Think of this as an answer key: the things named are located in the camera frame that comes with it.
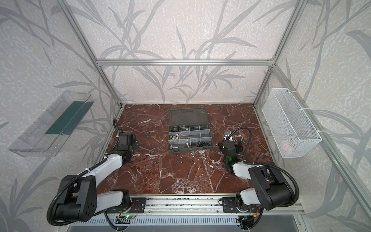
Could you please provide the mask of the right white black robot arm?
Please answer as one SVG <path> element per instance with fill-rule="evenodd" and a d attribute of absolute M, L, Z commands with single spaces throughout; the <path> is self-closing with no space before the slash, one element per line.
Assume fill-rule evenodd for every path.
<path fill-rule="evenodd" d="M 273 163 L 239 161 L 237 153 L 240 148 L 231 140 L 218 143 L 218 148 L 224 155 L 227 173 L 253 183 L 252 188 L 236 193 L 235 205 L 238 211 L 245 212 L 250 206 L 266 210 L 289 207 L 299 199 L 299 186 L 286 170 Z"/>

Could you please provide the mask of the grey plastic compartment organizer box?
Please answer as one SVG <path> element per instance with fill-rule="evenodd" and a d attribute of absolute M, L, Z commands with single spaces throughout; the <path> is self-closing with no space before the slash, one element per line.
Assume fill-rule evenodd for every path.
<path fill-rule="evenodd" d="M 213 148 L 213 133 L 205 107 L 171 109 L 169 111 L 168 142 L 170 132 L 180 134 L 178 144 L 169 143 L 170 153 Z M 170 145 L 176 146 L 178 149 L 170 149 Z"/>

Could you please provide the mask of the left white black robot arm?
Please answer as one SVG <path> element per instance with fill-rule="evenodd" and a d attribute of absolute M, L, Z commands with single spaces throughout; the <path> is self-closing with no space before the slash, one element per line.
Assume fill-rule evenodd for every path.
<path fill-rule="evenodd" d="M 52 226 L 64 226 L 77 221 L 89 221 L 95 215 L 105 214 L 109 208 L 118 206 L 124 210 L 130 209 L 132 200 L 127 190 L 111 190 L 98 194 L 97 187 L 111 173 L 130 162 L 138 147 L 133 133 L 122 133 L 117 136 L 114 148 L 100 162 L 78 175 L 65 176 L 48 207 L 48 223 Z"/>

